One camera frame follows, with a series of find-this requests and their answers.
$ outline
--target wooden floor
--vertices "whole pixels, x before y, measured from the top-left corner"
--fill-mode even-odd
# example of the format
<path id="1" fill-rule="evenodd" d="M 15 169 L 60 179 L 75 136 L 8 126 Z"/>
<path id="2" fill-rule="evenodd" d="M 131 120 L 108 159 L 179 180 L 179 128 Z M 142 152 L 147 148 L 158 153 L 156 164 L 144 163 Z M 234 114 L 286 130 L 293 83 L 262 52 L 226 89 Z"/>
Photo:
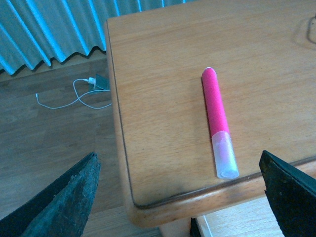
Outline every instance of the wooden floor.
<path id="1" fill-rule="evenodd" d="M 96 74 L 107 76 L 106 55 L 76 55 L 66 63 L 24 68 L 13 77 L 0 72 L 0 219 L 23 205 L 90 152 L 101 162 L 99 186 L 84 237 L 159 237 L 158 229 L 140 229 L 127 220 L 119 183 L 112 107 L 93 110 L 75 99 L 72 83 Z M 79 93 L 87 92 L 78 82 Z M 103 106 L 109 92 L 87 96 L 86 103 Z"/>

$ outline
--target table leg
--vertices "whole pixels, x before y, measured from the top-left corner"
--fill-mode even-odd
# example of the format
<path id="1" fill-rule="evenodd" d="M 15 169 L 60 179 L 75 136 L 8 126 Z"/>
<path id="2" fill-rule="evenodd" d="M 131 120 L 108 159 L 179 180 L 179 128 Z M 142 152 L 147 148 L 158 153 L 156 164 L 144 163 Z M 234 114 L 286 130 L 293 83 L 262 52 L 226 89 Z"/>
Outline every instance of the table leg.
<path id="1" fill-rule="evenodd" d="M 190 237 L 191 218 L 180 219 L 159 226 L 163 237 Z"/>

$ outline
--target wood grain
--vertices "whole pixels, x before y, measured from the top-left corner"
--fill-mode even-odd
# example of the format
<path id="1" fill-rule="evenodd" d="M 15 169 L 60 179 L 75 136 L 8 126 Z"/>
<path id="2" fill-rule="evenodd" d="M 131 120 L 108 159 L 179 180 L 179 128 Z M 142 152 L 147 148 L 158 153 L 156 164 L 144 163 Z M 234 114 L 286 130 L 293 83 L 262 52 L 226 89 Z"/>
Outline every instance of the wood grain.
<path id="1" fill-rule="evenodd" d="M 108 20 L 118 157 L 135 224 L 262 195 L 253 176 L 262 150 L 287 162 L 314 160 L 316 46 L 306 39 L 313 5 L 201 0 Z M 216 177 L 200 81 L 207 66 L 218 74 L 236 182 Z"/>
<path id="2" fill-rule="evenodd" d="M 284 237 L 266 197 L 205 215 L 213 237 Z"/>
<path id="3" fill-rule="evenodd" d="M 158 228 L 133 226 L 123 211 L 112 107 L 92 110 L 76 103 L 49 110 L 36 102 L 37 92 L 44 104 L 64 105 L 76 97 L 75 79 L 107 77 L 106 55 L 94 53 L 49 70 L 40 66 L 15 77 L 0 75 L 0 219 L 94 151 L 101 162 L 100 180 L 83 236 L 161 236 Z M 77 89 L 82 94 L 88 86 L 78 82 Z M 111 95 L 93 95 L 85 102 L 103 106 Z"/>

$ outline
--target white cable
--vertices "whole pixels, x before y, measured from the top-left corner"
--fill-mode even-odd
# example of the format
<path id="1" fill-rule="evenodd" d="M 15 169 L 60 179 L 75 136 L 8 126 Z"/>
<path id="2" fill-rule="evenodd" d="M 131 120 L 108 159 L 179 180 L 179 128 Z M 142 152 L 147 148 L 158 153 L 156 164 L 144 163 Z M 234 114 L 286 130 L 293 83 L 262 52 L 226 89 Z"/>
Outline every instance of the white cable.
<path id="1" fill-rule="evenodd" d="M 85 81 L 85 82 L 89 82 L 89 80 L 87 80 L 87 79 L 76 79 L 76 80 L 74 80 L 74 82 L 73 82 L 73 87 L 74 87 L 74 91 L 75 91 L 75 93 L 76 93 L 77 99 L 74 100 L 73 102 L 71 102 L 71 103 L 69 103 L 69 104 L 67 104 L 67 105 L 60 106 L 60 107 L 49 107 L 49 106 L 47 106 L 47 105 L 44 105 L 44 104 L 40 103 L 40 101 L 39 101 L 39 95 L 36 93 L 35 96 L 36 96 L 36 100 L 37 100 L 38 104 L 41 105 L 41 106 L 44 106 L 44 107 L 46 107 L 46 108 L 48 108 L 48 109 L 51 109 L 51 110 L 57 110 L 57 109 L 61 109 L 61 108 L 70 106 L 70 105 L 74 104 L 74 103 L 77 102 L 77 101 L 80 101 L 82 104 L 88 106 L 89 108 L 95 109 L 95 110 L 100 110 L 100 109 L 103 109 L 103 108 L 106 108 L 106 107 L 112 105 L 112 103 L 110 103 L 110 104 L 108 104 L 108 105 L 106 105 L 106 106 L 99 107 L 99 108 L 98 108 L 98 107 L 93 107 L 93 106 L 87 105 L 85 102 L 83 102 L 83 101 L 81 100 L 81 98 L 84 97 L 85 95 L 88 95 L 88 94 L 91 94 L 91 93 L 94 93 L 94 92 L 107 92 L 107 91 L 110 91 L 110 90 L 93 90 L 93 91 L 88 91 L 88 92 L 82 94 L 81 96 L 79 96 L 78 93 L 77 93 L 76 87 L 75 87 L 75 83 L 76 83 L 76 81 L 78 81 L 78 80 L 82 80 L 82 81 Z"/>

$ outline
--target table edge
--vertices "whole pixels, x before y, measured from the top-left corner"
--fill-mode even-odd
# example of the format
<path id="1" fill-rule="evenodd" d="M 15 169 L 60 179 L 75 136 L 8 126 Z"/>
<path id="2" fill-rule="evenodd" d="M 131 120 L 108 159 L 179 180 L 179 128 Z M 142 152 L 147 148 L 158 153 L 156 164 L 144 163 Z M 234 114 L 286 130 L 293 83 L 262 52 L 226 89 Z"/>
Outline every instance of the table edge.
<path id="1" fill-rule="evenodd" d="M 237 205 L 247 200 L 264 196 L 266 189 L 260 172 L 241 177 L 226 183 L 178 194 L 148 205 L 139 205 L 134 201 L 129 170 L 126 159 L 123 130 L 119 111 L 119 98 L 117 94 L 114 61 L 108 21 L 104 25 L 109 74 L 111 81 L 111 94 L 115 134 L 117 140 L 118 162 L 120 170 L 120 182 L 129 220 L 139 227 L 156 227 L 177 219 L 197 217 L 229 206 Z M 301 171 L 316 177 L 316 156 L 291 163 Z"/>

